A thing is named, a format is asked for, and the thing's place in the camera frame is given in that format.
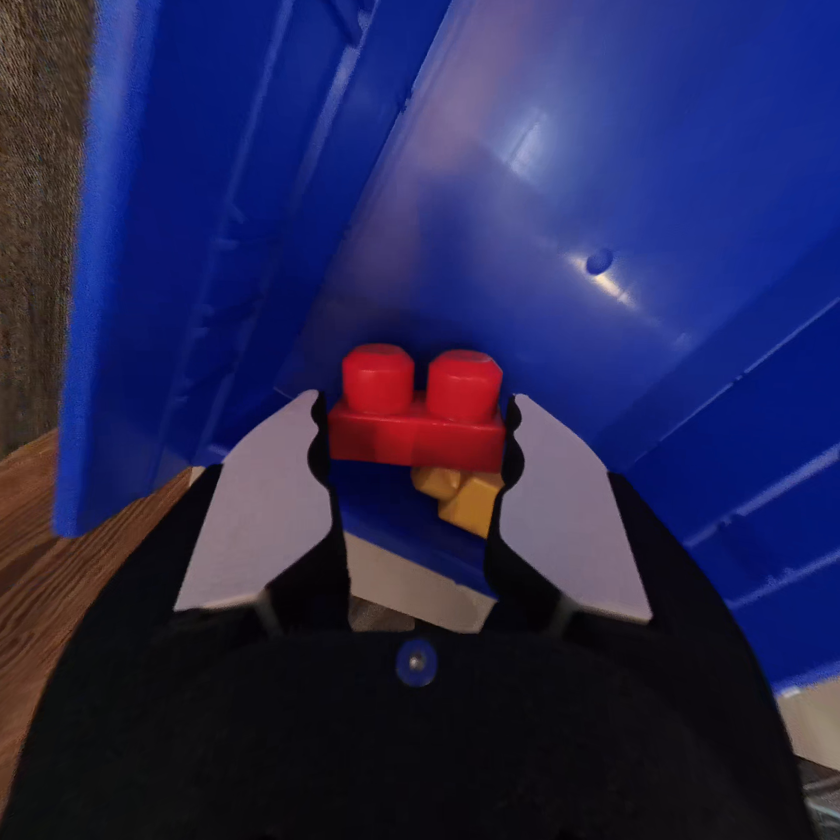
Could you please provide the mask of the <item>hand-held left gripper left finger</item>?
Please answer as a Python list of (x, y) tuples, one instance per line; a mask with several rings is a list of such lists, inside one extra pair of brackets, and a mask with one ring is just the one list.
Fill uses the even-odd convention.
[(329, 483), (326, 399), (302, 392), (225, 457), (174, 610), (245, 606), (268, 635), (347, 631), (350, 573)]

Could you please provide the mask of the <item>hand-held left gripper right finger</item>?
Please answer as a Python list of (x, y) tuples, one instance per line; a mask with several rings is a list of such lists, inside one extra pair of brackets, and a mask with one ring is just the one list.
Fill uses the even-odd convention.
[(579, 614), (647, 625), (653, 610), (603, 462), (524, 394), (509, 400), (506, 433), (484, 559), (497, 603), (484, 630), (559, 637)]

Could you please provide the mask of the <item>yellow single-stud block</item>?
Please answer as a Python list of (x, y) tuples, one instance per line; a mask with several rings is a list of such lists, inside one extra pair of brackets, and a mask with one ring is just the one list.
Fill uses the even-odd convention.
[(496, 498), (504, 487), (500, 473), (413, 467), (411, 479), (417, 491), (436, 500), (441, 520), (487, 538)]

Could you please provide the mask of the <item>red two-stud block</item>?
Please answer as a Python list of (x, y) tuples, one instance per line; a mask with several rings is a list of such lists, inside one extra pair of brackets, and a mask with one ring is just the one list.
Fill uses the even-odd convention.
[(415, 363), (387, 343), (355, 347), (342, 361), (341, 398), (329, 413), (335, 459), (499, 473), (506, 430), (500, 366), (486, 353), (449, 350), (415, 388)]

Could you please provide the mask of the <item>blue plastic bin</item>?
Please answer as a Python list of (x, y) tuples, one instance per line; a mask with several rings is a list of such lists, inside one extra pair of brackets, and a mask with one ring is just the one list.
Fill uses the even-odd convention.
[(489, 354), (838, 675), (838, 2), (94, 2), (54, 523)]

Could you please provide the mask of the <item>brown wooden stool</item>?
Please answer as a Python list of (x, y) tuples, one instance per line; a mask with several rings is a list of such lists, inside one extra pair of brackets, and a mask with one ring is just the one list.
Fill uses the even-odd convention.
[(102, 587), (200, 469), (186, 469), (87, 534), (51, 526), (58, 434), (52, 430), (1, 464), (1, 807), (46, 683)]

